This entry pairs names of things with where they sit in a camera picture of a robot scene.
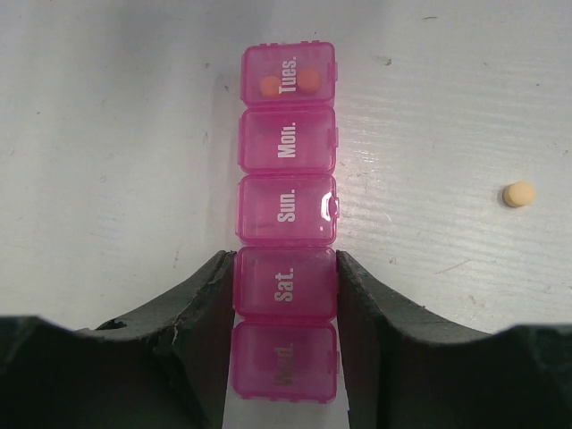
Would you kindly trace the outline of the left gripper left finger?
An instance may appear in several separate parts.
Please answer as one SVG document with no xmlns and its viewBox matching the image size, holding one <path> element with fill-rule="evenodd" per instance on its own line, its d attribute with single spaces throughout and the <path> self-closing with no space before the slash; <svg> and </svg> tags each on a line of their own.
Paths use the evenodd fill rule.
<svg viewBox="0 0 572 429">
<path fill-rule="evenodd" d="M 95 329 L 3 317 L 2 427 L 221 427 L 233 259 L 216 253 L 187 280 Z"/>
</svg>

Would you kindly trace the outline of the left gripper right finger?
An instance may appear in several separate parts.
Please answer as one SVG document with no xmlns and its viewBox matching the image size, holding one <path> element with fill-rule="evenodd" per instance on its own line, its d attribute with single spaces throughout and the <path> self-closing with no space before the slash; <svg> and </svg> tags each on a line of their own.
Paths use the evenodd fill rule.
<svg viewBox="0 0 572 429">
<path fill-rule="evenodd" d="M 404 297 L 345 251 L 337 266 L 351 427 L 570 427 L 569 325 L 480 332 Z"/>
</svg>

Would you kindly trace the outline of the pink weekly pill organizer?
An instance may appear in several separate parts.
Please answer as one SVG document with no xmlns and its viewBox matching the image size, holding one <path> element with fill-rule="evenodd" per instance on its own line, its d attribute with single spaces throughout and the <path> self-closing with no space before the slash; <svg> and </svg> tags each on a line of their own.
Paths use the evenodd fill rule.
<svg viewBox="0 0 572 429">
<path fill-rule="evenodd" d="M 307 67 L 322 74 L 313 94 L 298 89 Z M 264 98 L 270 75 L 280 95 Z M 231 384 L 245 399 L 327 403 L 337 393 L 336 81 L 328 42 L 252 46 L 241 58 Z"/>
</svg>

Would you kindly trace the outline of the orange pill in organizer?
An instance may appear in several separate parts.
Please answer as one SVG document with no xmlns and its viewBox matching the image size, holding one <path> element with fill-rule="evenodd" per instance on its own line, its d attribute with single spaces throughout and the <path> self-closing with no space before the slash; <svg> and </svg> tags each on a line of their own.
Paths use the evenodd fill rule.
<svg viewBox="0 0 572 429">
<path fill-rule="evenodd" d="M 277 76 L 265 76 L 259 81 L 259 90 L 264 98 L 274 98 L 280 95 L 281 79 Z"/>
<path fill-rule="evenodd" d="M 298 89 L 302 93 L 313 94 L 321 88 L 322 74 L 314 67 L 301 70 L 297 78 Z"/>
</svg>

